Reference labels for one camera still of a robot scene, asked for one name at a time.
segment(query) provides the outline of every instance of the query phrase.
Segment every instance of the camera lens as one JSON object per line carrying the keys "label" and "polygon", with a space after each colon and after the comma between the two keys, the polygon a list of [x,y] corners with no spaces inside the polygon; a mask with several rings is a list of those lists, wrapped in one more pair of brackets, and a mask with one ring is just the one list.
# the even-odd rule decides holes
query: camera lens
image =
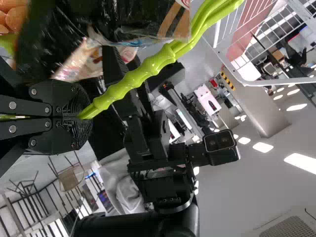
{"label": "camera lens", "polygon": [[208,152],[228,149],[235,145],[233,134],[228,130],[207,135],[204,137],[204,141]]}

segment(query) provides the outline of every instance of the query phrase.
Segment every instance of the orange fruit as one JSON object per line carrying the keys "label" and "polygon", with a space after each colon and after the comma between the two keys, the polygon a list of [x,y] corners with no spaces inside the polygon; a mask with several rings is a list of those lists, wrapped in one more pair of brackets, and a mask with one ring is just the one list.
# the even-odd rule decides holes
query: orange fruit
{"label": "orange fruit", "polygon": [[26,6],[18,6],[12,8],[6,15],[5,22],[14,32],[19,32],[26,19],[28,8]]}
{"label": "orange fruit", "polygon": [[4,25],[0,25],[0,34],[8,34],[9,30]]}
{"label": "orange fruit", "polygon": [[27,4],[28,0],[0,0],[0,10],[7,13],[11,8],[26,6]]}

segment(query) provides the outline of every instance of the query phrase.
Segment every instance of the green tube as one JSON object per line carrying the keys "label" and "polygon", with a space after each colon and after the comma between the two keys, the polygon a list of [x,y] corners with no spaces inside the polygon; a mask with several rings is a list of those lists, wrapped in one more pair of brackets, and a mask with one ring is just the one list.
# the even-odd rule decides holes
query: green tube
{"label": "green tube", "polygon": [[114,101],[124,98],[127,92],[140,87],[147,78],[157,75],[166,65],[174,63],[197,44],[210,26],[236,10],[243,1],[206,0],[192,21],[192,38],[188,43],[177,40],[166,43],[157,54],[146,58],[139,68],[126,73],[120,82],[111,85],[103,95],[95,98],[93,103],[78,115],[78,118],[82,120],[94,118],[108,109]]}

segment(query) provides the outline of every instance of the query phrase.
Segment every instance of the air vent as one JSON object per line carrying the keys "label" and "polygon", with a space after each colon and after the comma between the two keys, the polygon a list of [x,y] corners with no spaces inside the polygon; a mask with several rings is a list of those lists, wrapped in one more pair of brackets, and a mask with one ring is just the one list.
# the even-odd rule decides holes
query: air vent
{"label": "air vent", "polygon": [[275,226],[263,231],[260,237],[316,237],[316,232],[298,216],[291,216]]}

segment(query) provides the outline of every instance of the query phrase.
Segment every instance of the metal chair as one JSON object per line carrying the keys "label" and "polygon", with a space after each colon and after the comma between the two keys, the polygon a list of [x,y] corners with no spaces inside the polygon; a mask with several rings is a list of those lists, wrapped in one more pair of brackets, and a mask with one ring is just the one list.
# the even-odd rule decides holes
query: metal chair
{"label": "metal chair", "polygon": [[[60,191],[62,192],[67,192],[69,190],[72,190],[73,188],[77,187],[84,179],[84,168],[78,158],[77,153],[74,151],[76,158],[78,160],[78,162],[72,164],[69,159],[65,157],[65,159],[69,162],[70,166],[66,169],[57,171],[53,161],[51,160],[51,157],[48,156],[50,164],[48,163],[48,166],[50,167],[50,169],[52,170],[52,172],[54,173],[54,175],[56,176],[56,178],[58,178],[59,180],[59,187],[60,187]],[[78,180],[75,170],[81,168],[82,169],[82,177]]]}

